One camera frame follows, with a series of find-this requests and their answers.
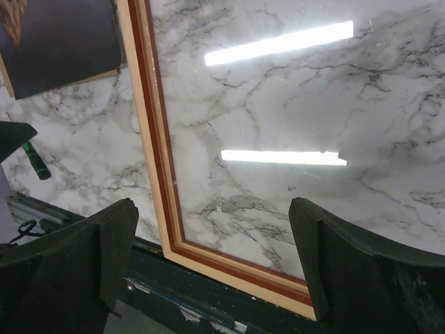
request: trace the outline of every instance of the wooden frame edge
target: wooden frame edge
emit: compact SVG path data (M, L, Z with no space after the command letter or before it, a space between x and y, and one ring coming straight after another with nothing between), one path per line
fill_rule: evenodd
M3 77L4 82L5 82L5 87L6 87L6 90L8 91L9 97L14 99L15 93L14 93L13 85L11 84L11 79L8 75L8 72L6 71L6 66L5 66L5 63L3 62L3 58L1 57L1 55L0 55L0 73Z
M148 0L118 0L124 46L164 256L196 272L315 320L303 280L185 239L172 165Z

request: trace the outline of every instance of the glossy marble sheet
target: glossy marble sheet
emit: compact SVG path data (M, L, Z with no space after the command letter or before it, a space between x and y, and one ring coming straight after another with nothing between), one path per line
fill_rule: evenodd
M292 198L445 254L445 6L151 1L186 237L302 277ZM352 21L353 38L207 67L204 55ZM347 166L225 161L338 152Z
M140 215L136 235L160 243L128 69L20 101L2 79L0 119L38 131L31 142L51 171L39 180L19 149L1 164L13 190L83 216L130 197Z

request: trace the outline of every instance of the floor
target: floor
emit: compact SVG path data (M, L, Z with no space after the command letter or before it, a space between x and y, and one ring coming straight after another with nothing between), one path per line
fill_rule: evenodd
M3 168L0 167L0 244L7 243L17 236L17 224L14 223L5 200L6 196L12 193ZM135 310L121 301L117 302L115 313L118 315L110 314L108 316L105 334L174 333L153 319L146 317L141 311Z

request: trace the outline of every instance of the green marker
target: green marker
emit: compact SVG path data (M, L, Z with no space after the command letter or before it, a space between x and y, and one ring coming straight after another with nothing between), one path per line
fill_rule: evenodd
M49 172L47 165L45 165L42 158L40 158L40 155L38 155L37 152L34 150L34 147L31 145L31 143L27 141L22 146L39 179L41 180L49 179L51 173Z

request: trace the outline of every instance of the marble surface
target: marble surface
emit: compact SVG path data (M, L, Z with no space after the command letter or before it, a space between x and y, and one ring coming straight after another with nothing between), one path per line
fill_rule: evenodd
M15 101L0 87L0 119L27 122L51 171L38 179L24 150L3 163L15 191L83 216L130 197L139 209L136 235L160 243L128 69Z
M151 1L186 237L302 277L292 198L445 254L445 6ZM207 67L204 55L353 21L354 37ZM338 152L347 166L224 161Z

